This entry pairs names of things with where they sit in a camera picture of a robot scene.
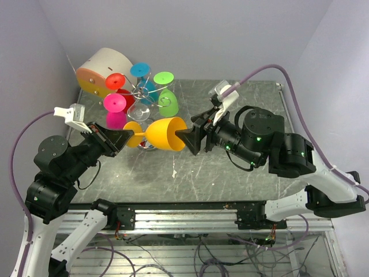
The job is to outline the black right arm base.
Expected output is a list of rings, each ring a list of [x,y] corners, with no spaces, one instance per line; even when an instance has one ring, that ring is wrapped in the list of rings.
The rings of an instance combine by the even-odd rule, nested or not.
[[[271,229],[276,225],[276,229],[286,229],[287,221],[271,221],[265,214],[266,201],[236,201],[233,208],[236,209],[236,220],[238,230],[262,230]]]

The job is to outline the green wine glass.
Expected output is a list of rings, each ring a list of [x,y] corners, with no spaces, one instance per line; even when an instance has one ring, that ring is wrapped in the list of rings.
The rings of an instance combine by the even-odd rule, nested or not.
[[[176,116],[179,112],[178,100],[168,88],[174,81],[174,75],[171,72],[159,72],[154,76],[153,81],[162,86],[158,98],[160,115],[166,118]]]

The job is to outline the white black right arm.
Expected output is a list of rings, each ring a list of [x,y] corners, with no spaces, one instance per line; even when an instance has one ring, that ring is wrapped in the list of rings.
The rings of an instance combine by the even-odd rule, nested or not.
[[[366,210],[364,197],[351,185],[358,180],[357,173],[335,174],[310,141],[285,132],[284,117],[259,107],[244,106],[233,122],[229,121],[228,113],[216,121],[215,112],[211,109],[193,116],[192,128],[175,132],[193,155],[199,153],[205,140],[205,152],[220,147],[228,157],[236,156],[248,163],[246,172],[267,164],[269,173],[307,184],[293,195],[266,200],[263,209],[254,214],[258,227],[264,229],[273,222],[306,213],[339,218]]]

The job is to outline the chrome wine glass rack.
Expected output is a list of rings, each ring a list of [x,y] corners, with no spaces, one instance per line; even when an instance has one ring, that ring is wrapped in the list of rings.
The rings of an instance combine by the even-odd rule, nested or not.
[[[171,104],[169,98],[159,100],[159,93],[167,88],[169,85],[165,85],[162,88],[157,89],[148,77],[138,77],[138,83],[132,85],[133,89],[128,91],[120,88],[117,93],[121,94],[127,101],[126,107],[123,111],[126,113],[128,121],[134,121],[140,125],[143,131],[154,122],[151,115],[151,108],[154,107],[167,107]]]

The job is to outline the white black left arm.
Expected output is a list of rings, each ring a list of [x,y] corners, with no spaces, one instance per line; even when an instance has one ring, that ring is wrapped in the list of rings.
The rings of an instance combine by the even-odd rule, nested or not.
[[[133,137],[132,130],[109,130],[89,123],[83,142],[72,147],[62,136],[50,136],[38,147],[39,168],[25,199],[25,230],[12,276],[68,276],[77,256],[102,229],[118,221],[116,204],[98,199],[84,220],[59,245],[54,241],[70,203],[75,184],[101,156],[116,156]]]

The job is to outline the clear wine glass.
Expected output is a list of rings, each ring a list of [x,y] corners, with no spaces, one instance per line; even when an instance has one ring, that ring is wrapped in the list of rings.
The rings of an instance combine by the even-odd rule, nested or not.
[[[150,116],[150,109],[147,105],[141,102],[135,102],[127,111],[128,117],[138,122],[143,129],[148,126],[148,118]]]

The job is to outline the orange wine glass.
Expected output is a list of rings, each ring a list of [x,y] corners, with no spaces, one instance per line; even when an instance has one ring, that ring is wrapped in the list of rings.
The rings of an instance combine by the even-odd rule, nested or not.
[[[131,148],[139,146],[144,139],[160,150],[179,152],[186,146],[175,134],[178,130],[187,130],[185,121],[180,117],[154,121],[146,131],[142,130],[139,123],[131,121],[123,127],[123,130],[131,130],[134,133],[127,142],[127,146]]]

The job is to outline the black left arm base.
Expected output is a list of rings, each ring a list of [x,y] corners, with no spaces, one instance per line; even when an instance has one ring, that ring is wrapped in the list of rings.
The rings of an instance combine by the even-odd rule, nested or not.
[[[130,207],[119,206],[108,214],[107,230],[134,230],[135,211]]]

